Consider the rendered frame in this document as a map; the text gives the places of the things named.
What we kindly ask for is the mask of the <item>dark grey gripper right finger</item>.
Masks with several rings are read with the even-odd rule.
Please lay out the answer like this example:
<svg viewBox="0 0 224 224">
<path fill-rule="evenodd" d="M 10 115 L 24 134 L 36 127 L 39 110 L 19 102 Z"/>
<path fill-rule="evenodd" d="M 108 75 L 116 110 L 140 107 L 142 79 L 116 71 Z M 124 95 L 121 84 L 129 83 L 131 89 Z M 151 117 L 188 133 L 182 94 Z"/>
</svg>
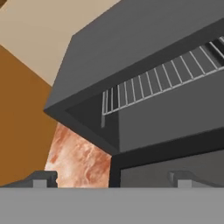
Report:
<svg viewBox="0 0 224 224">
<path fill-rule="evenodd" d="M 222 188 L 222 185 L 199 178 L 190 171 L 169 171 L 168 179 L 177 188 Z"/>
</svg>

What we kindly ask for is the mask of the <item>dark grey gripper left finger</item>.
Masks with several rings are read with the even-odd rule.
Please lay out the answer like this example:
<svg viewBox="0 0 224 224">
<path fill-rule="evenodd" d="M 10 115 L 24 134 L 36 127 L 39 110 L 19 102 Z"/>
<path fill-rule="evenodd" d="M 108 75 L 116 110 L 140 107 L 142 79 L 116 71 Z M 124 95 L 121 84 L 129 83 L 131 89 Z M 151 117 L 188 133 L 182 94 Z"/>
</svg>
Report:
<svg viewBox="0 0 224 224">
<path fill-rule="evenodd" d="M 28 177 L 4 185 L 8 188 L 57 188 L 58 173 L 56 171 L 34 171 Z"/>
</svg>

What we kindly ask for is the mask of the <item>dark grey toaster oven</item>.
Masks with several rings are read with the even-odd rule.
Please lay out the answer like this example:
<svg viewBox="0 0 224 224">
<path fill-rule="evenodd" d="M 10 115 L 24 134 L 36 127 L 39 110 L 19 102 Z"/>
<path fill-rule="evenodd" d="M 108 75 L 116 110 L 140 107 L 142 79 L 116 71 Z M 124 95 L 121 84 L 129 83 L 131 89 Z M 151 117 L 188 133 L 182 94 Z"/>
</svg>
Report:
<svg viewBox="0 0 224 224">
<path fill-rule="evenodd" d="M 116 119 L 101 126 L 103 92 L 223 31 L 224 0 L 120 0 L 71 37 L 44 111 L 116 154 Z"/>
</svg>

